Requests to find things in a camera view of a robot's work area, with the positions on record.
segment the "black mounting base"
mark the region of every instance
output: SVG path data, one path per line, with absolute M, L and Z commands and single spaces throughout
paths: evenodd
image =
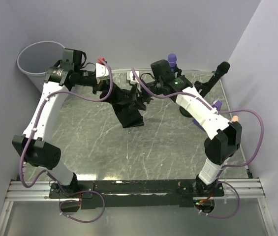
M 207 197 L 211 193 L 211 190 L 206 190 L 201 194 L 196 188 L 195 179 L 79 181 L 78 191 L 83 190 L 93 190 L 102 194 L 106 207 L 194 207 L 194 197 Z M 214 189 L 213 196 L 224 196 L 221 184 Z M 102 200 L 96 194 L 66 196 L 55 183 L 51 185 L 49 198 L 81 199 L 81 209 L 102 206 Z
M 192 115 L 188 111 L 186 111 L 185 108 L 179 107 L 179 111 L 184 117 L 192 118 Z

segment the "black mounting plate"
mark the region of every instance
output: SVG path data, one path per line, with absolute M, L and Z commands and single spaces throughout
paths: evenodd
M 207 197 L 211 190 L 200 194 L 195 179 L 169 180 L 87 180 L 78 182 L 78 191 L 93 190 L 100 193 L 106 207 L 180 206 L 193 207 L 193 198 Z M 222 184 L 213 191 L 213 197 L 224 196 Z M 51 185 L 50 199 L 76 198 L 82 200 L 81 209 L 102 207 L 96 194 L 64 195 L 56 183 Z

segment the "trash can rim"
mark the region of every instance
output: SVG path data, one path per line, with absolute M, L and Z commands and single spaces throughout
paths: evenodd
M 56 43 L 60 46 L 62 46 L 64 48 L 64 46 L 58 42 L 55 42 L 55 41 L 40 41 L 40 42 L 36 42 L 36 43 L 32 43 L 31 45 L 28 45 L 26 48 L 24 48 L 20 53 L 19 55 L 17 56 L 17 60 L 16 60 L 16 63 L 17 63 L 17 67 L 20 69 L 20 71 L 22 71 L 24 74 L 26 75 L 30 75 L 30 76 L 42 76 L 42 75 L 45 75 L 46 72 L 40 72 L 40 73 L 32 73 L 32 72 L 28 72 L 28 71 L 25 71 L 19 64 L 19 58 L 20 56 L 22 55 L 22 53 L 29 47 L 32 47 L 33 45 L 36 45 L 36 44 L 39 44 L 39 43 Z

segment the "metal table surface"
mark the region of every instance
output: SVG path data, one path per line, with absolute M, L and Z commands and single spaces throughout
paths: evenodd
M 197 71 L 183 74 L 192 82 L 205 82 L 212 76 Z M 144 75 L 143 79 L 149 82 L 148 77 Z M 115 83 L 130 88 L 125 79 L 126 71 L 114 71 Z M 96 96 L 88 87 L 76 87 L 75 91 Z M 220 83 L 205 99 L 210 104 L 220 100 L 222 110 L 227 110 Z M 61 148 L 62 161 L 79 180 L 195 178 L 206 160 L 206 133 L 190 118 L 183 117 L 179 106 L 170 99 L 154 99 L 142 114 L 144 126 L 122 129 L 110 104 L 86 102 L 71 96 L 60 110 L 53 144 Z M 243 163 L 241 151 L 228 163 Z M 38 169 L 28 165 L 25 179 L 33 180 L 37 173 Z M 247 178 L 247 170 L 228 168 L 221 177 Z
M 214 219 L 195 208 L 178 206 L 112 207 L 90 224 L 59 216 L 58 202 L 15 202 L 4 236 L 266 236 L 257 199 L 242 199 L 235 217 Z M 237 200 L 216 200 L 212 215 L 229 215 Z M 80 210 L 74 217 L 95 218 L 100 208 Z

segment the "gray trash can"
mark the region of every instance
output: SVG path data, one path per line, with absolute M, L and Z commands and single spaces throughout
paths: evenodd
M 42 92 L 45 74 L 50 66 L 62 59 L 64 46 L 53 41 L 42 41 L 26 47 L 17 57 L 17 66 Z

